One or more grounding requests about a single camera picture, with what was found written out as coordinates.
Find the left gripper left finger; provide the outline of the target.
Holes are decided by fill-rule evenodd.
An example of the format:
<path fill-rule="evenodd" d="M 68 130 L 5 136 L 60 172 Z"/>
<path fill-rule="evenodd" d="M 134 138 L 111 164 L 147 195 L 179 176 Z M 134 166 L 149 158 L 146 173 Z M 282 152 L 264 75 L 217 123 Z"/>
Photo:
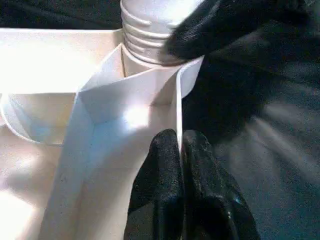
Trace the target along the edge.
<path fill-rule="evenodd" d="M 134 182 L 125 240 L 179 240 L 184 221 L 184 189 L 176 132 L 165 129 L 151 141 Z"/>

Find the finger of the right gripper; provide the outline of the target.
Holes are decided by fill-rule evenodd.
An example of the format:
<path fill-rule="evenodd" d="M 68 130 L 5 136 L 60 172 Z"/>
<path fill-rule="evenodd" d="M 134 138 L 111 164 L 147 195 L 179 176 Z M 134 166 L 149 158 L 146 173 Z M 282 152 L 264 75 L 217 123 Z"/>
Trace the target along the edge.
<path fill-rule="evenodd" d="M 192 60 L 253 31 L 251 0 L 205 0 L 171 34 L 166 53 Z"/>

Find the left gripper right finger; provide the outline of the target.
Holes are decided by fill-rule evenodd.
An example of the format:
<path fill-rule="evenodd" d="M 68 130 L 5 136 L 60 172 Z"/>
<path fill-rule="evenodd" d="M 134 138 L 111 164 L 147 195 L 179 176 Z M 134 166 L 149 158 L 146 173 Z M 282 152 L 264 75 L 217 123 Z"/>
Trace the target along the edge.
<path fill-rule="evenodd" d="M 183 133 L 185 237 L 188 240 L 259 240 L 251 210 L 235 178 L 199 131 Z"/>

